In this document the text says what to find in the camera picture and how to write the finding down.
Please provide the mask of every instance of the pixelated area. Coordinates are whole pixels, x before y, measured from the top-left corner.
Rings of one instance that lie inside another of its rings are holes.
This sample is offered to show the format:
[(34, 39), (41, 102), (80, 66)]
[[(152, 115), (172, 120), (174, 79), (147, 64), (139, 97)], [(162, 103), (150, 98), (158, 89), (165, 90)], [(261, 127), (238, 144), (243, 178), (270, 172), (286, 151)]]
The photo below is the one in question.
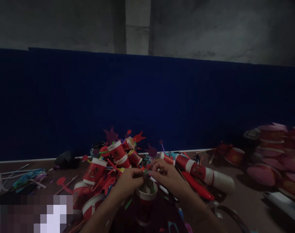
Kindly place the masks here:
[(72, 202), (72, 195), (0, 195), (0, 233), (61, 233)]

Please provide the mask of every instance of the gray wall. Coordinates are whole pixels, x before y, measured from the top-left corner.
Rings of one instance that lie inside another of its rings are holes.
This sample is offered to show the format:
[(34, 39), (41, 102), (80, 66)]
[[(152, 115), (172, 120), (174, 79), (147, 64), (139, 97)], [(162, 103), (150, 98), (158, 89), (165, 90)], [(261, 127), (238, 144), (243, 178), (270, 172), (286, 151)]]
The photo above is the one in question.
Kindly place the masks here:
[(114, 53), (112, 7), (110, 0), (0, 0), (0, 48)]
[[(126, 53), (125, 18), (124, 0), (0, 0), (0, 48)], [(295, 0), (152, 0), (148, 36), (149, 55), (295, 66)]]
[(294, 0), (153, 0), (150, 54), (295, 66)]

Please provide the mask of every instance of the forearm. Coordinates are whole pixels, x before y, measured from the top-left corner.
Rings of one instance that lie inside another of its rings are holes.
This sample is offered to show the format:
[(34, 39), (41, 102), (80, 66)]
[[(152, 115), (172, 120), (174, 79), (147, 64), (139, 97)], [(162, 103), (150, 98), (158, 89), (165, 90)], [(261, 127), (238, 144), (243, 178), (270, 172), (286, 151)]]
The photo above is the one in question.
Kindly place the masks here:
[(196, 222), (198, 229), (193, 229), (194, 232), (226, 233), (212, 211), (194, 192), (181, 199), (180, 206)]
[(118, 212), (120, 201), (108, 195), (101, 203), (90, 220), (85, 224), (80, 233), (108, 232), (113, 219)]

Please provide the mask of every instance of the hand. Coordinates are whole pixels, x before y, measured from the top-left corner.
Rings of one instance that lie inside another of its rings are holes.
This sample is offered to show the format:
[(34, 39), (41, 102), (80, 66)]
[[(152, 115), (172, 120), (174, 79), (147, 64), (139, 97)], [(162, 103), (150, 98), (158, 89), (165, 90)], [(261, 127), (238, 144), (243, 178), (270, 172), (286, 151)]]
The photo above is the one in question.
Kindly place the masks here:
[(194, 194), (178, 171), (171, 164), (162, 159), (152, 161), (152, 172), (149, 174), (158, 182), (162, 183), (179, 200), (188, 198)]
[(108, 196), (122, 203), (136, 188), (143, 185), (143, 175), (143, 171), (138, 168), (125, 169)]

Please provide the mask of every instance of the red tube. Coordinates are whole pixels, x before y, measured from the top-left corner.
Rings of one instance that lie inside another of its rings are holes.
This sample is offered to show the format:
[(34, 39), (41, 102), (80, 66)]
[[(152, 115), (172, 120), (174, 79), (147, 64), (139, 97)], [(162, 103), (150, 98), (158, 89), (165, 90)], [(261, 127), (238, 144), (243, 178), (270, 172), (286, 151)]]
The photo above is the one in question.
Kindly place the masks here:
[(194, 177), (191, 176), (188, 172), (182, 172), (183, 176), (190, 184), (190, 186), (199, 194), (200, 197), (205, 198), (208, 201), (214, 201), (214, 196), (208, 192), (203, 186), (201, 186)]

